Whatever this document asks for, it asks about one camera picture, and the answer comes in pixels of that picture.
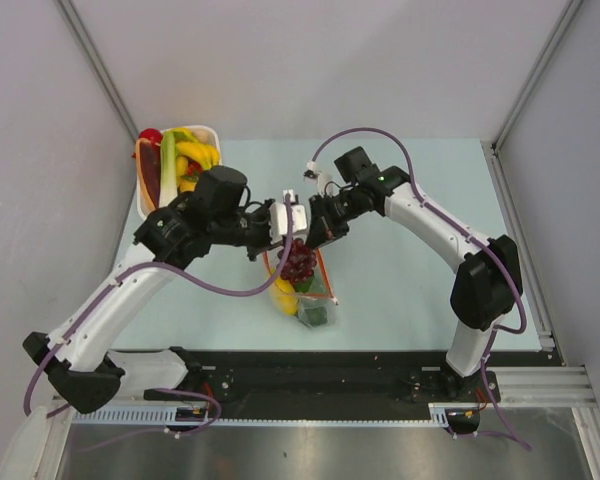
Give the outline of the dark grape bunch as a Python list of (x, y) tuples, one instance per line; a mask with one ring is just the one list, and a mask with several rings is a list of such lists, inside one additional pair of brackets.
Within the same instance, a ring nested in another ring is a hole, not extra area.
[(296, 238), (292, 242), (281, 278), (292, 285), (305, 283), (314, 276), (316, 266), (315, 251), (305, 244), (303, 238)]

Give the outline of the clear orange zip bag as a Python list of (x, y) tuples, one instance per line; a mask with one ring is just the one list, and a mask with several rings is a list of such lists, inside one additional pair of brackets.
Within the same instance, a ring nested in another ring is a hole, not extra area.
[(331, 286), (321, 252), (302, 238), (292, 242), (280, 276), (269, 287), (270, 298), (284, 315), (307, 328), (327, 327), (335, 322), (338, 300)]

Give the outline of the yellow bell pepper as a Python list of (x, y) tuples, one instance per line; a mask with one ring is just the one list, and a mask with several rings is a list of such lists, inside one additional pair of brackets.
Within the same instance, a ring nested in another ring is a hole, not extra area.
[(271, 299), (276, 308), (285, 315), (296, 316), (299, 308), (298, 298), (293, 285), (278, 277), (269, 289)]

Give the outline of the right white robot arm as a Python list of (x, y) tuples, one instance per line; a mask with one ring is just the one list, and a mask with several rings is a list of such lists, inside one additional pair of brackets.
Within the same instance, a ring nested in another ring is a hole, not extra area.
[(450, 296), (458, 319), (442, 367), (441, 388), (453, 401), (464, 401), (477, 389), (503, 317), (522, 309), (520, 260), (516, 243), (507, 235), (488, 237), (460, 223), (436, 202), (420, 193), (412, 174), (392, 166), (381, 170), (365, 150), (356, 147), (335, 161), (344, 186), (335, 194), (313, 162), (304, 176), (319, 193), (309, 200), (306, 242), (312, 249), (339, 240), (350, 221), (376, 212), (415, 234), (437, 253), (455, 275)]

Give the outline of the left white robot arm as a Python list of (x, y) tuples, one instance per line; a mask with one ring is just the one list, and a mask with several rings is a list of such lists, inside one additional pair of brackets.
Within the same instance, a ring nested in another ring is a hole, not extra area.
[(23, 347), (36, 364), (23, 399), (26, 415), (40, 378), (47, 378), (67, 407), (92, 413), (121, 393), (156, 392), (187, 400), (201, 387), (201, 376), (183, 350), (120, 353), (112, 344), (148, 301), (180, 277), (203, 290), (233, 298), (266, 291), (270, 275), (250, 290), (209, 284), (187, 267), (212, 246), (244, 247), (251, 258), (277, 246), (288, 254), (297, 229), (305, 228), (302, 205), (291, 191), (277, 202), (268, 199), (250, 211), (240, 200), (246, 177), (223, 165), (202, 174), (193, 192), (178, 195), (154, 210), (141, 224), (122, 261), (89, 299), (50, 333), (29, 334)]

